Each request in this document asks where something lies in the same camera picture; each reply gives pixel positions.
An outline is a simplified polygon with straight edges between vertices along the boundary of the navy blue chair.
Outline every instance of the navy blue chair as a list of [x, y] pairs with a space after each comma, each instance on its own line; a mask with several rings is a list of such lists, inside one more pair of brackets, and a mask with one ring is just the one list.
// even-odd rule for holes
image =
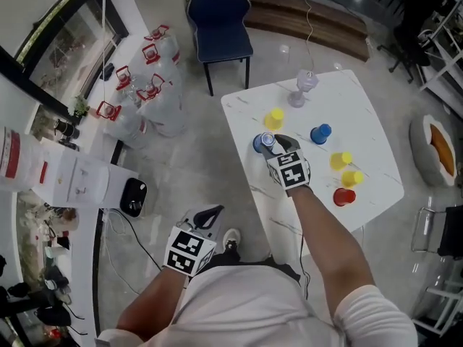
[[203, 63], [209, 92], [213, 96], [210, 63], [246, 59], [246, 83], [249, 87], [249, 65], [252, 46], [244, 18], [249, 0], [190, 0], [188, 17], [195, 31], [197, 59]]

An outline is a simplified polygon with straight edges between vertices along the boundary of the marble table top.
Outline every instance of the marble table top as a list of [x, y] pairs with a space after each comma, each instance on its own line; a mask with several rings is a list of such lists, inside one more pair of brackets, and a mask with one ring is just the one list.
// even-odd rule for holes
[[[276, 133], [297, 139], [310, 163], [310, 186], [323, 204], [349, 230], [354, 231], [390, 208], [404, 196], [404, 188], [386, 134], [370, 100], [350, 70], [318, 74], [317, 87], [305, 94], [302, 108], [287, 102], [297, 90], [296, 79], [276, 82], [225, 95], [222, 106], [242, 162], [275, 261], [299, 257], [301, 226], [291, 198], [268, 174], [266, 162], [254, 151], [255, 135], [268, 131], [264, 116], [275, 107], [284, 110], [284, 125]], [[332, 134], [316, 145], [310, 131], [329, 124]], [[331, 169], [332, 153], [350, 152], [352, 163], [341, 171]], [[364, 173], [353, 190], [357, 199], [338, 207], [334, 191], [341, 187], [343, 171]], [[302, 255], [309, 254], [304, 244]]]

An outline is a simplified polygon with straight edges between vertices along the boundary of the wooden plank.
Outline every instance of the wooden plank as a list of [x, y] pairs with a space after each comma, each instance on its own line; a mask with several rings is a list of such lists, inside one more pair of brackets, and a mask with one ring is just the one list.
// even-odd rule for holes
[[[250, 0], [254, 7], [268, 7], [279, 9], [292, 14], [306, 17], [308, 6], [304, 0]], [[309, 12], [310, 21], [320, 21], [334, 27], [341, 28], [359, 38], [365, 39], [368, 35], [365, 23], [351, 14], [326, 5], [307, 0], [312, 7]]]
[[[369, 59], [365, 39], [329, 26], [323, 22], [311, 21], [313, 33], [310, 41], [338, 50], [362, 61]], [[296, 38], [307, 39], [310, 27], [305, 17], [281, 10], [262, 7], [252, 7], [245, 18], [246, 27], [267, 30]]]

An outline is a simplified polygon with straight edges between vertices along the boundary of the orange cushion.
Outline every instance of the orange cushion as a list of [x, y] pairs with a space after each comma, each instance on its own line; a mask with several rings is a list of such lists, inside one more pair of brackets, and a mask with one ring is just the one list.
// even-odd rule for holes
[[439, 154], [439, 160], [441, 161], [443, 167], [450, 175], [453, 176], [455, 174], [455, 164], [454, 156], [451, 154], [450, 147], [439, 129], [433, 124], [430, 126], [431, 145], [437, 150], [437, 153]]

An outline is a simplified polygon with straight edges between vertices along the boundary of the blue cup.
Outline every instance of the blue cup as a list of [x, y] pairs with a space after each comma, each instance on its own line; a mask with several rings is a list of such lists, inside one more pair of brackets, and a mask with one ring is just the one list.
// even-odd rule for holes
[[322, 145], [325, 144], [326, 139], [328, 136], [331, 135], [331, 127], [329, 124], [322, 124], [319, 127], [312, 129], [310, 132], [310, 139], [317, 144]]
[[252, 141], [252, 146], [257, 153], [261, 153], [260, 144], [264, 144], [272, 150], [275, 145], [275, 135], [271, 132], [264, 132], [263, 134], [256, 135]]

